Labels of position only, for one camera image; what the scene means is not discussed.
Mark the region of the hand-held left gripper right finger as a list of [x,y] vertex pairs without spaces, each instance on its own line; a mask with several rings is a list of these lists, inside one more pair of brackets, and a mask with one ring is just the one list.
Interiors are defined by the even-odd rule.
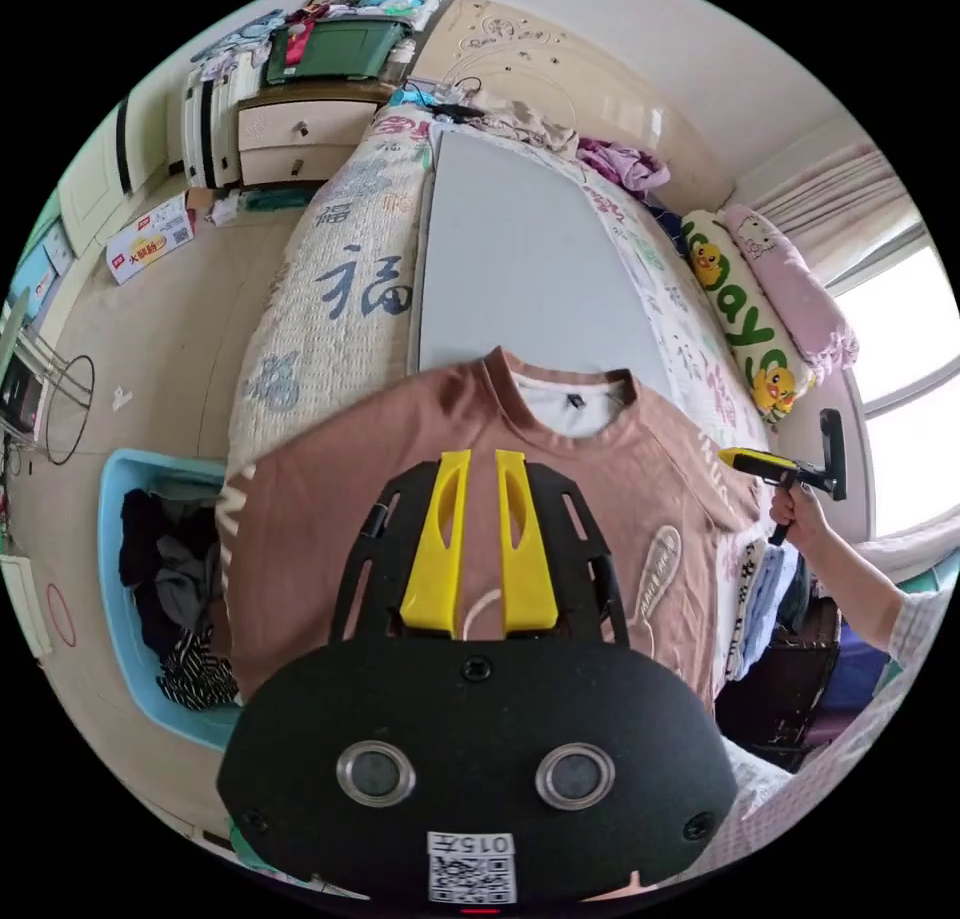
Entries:
[[520,452],[498,450],[495,462],[502,626],[505,630],[552,630],[558,610],[525,457]]

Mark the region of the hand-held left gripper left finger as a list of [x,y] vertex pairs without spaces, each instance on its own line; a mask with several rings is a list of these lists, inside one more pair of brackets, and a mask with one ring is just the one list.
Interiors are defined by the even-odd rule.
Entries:
[[456,626],[471,457],[469,450],[445,452],[436,464],[400,606],[406,628]]

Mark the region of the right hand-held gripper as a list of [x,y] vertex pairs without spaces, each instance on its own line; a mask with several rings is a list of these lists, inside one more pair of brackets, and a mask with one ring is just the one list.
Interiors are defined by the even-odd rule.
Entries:
[[[778,486],[789,489],[795,483],[805,483],[814,490],[816,497],[818,493],[824,493],[830,498],[834,492],[834,480],[829,476],[807,467],[797,467],[783,471],[783,459],[771,453],[731,447],[720,449],[717,456],[724,464],[738,472],[755,477],[780,477],[774,490]],[[780,546],[785,542],[788,542],[785,540],[785,532],[781,527],[775,526],[773,534],[769,538],[769,543]]]

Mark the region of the person's right hand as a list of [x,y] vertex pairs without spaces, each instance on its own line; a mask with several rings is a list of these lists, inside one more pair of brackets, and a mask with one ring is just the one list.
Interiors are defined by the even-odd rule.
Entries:
[[789,489],[776,487],[770,517],[785,532],[785,540],[808,560],[815,557],[831,535],[820,502],[805,483],[795,483]]

